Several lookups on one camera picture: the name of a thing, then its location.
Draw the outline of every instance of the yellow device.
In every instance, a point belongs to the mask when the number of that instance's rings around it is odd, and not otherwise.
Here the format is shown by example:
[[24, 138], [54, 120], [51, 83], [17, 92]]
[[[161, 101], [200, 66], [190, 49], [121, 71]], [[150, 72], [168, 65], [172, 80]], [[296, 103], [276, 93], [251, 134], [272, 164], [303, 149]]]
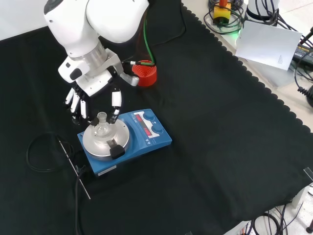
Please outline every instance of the yellow device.
[[[227, 8], [231, 8], [231, 4], [227, 3], [225, 6]], [[214, 7], [214, 14], [213, 14], [213, 23], [215, 24], [228, 24], [230, 20], [230, 10], [220, 8], [218, 6]]]

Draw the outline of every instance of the red cup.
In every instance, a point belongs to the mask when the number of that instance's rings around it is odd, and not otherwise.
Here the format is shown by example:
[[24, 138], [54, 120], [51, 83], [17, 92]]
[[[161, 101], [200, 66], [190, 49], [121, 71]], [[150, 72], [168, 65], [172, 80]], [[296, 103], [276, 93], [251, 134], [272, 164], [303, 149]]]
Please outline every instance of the red cup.
[[[141, 60], [140, 62], [151, 63], [149, 60]], [[132, 70], [139, 77], [138, 86], [148, 87], [157, 80], [156, 66], [134, 65]]]

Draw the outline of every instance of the green cable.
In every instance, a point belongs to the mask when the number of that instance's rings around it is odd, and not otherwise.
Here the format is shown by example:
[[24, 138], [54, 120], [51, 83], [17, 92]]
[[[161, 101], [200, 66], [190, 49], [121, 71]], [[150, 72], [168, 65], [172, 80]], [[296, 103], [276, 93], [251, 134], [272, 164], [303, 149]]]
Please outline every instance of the green cable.
[[146, 44], [146, 48], [147, 48], [147, 51], [150, 55], [150, 58], [152, 60], [151, 63], [146, 63], [146, 62], [141, 62], [142, 65], [154, 65], [155, 64], [155, 59], [150, 51], [150, 48], [149, 48], [149, 45], [148, 45], [148, 41], [147, 41], [147, 36], [146, 36], [146, 24], [147, 24], [147, 20], [145, 19], [144, 22], [143, 22], [143, 38], [145, 39], [145, 44]]

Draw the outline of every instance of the electronic equipment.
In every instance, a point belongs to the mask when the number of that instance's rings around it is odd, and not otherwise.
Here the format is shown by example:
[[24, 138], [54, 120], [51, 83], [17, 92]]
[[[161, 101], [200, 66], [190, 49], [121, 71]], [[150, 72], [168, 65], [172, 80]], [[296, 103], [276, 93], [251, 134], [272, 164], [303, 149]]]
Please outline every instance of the electronic equipment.
[[313, 70], [313, 49], [312, 48], [299, 44], [297, 46], [297, 49], [295, 50], [292, 60], [295, 62], [298, 62], [301, 59], [301, 57], [304, 56], [307, 52], [311, 52], [311, 53], [306, 55], [301, 60], [301, 66], [307, 66], [311, 70]]
[[[105, 120], [103, 114], [98, 117]], [[97, 126], [90, 125], [78, 134], [78, 138], [96, 176], [172, 142], [151, 109], [121, 114], [115, 124], [106, 125], [100, 120]]]

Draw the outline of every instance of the black tablecloth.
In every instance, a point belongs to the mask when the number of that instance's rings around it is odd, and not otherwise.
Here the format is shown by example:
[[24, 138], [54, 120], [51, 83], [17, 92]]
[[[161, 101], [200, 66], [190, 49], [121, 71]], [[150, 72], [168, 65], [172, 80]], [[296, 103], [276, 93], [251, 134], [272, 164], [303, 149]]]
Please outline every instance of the black tablecloth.
[[[122, 112], [152, 108], [173, 143], [97, 184], [98, 193], [81, 205], [86, 235], [221, 235], [310, 182], [303, 172], [313, 167], [310, 130], [190, 12], [183, 16], [187, 32], [153, 48], [157, 83], [120, 83]], [[181, 27], [168, 23], [161, 31]], [[160, 33], [151, 27], [149, 37]], [[25, 164], [29, 142], [45, 131], [80, 148], [76, 135], [84, 127], [62, 107], [69, 86], [57, 69], [66, 54], [47, 28], [5, 40], [0, 51], [1, 233], [73, 234], [71, 169], [39, 174]], [[99, 95], [95, 109], [107, 111], [110, 96]], [[49, 161], [38, 151], [33, 157]]]

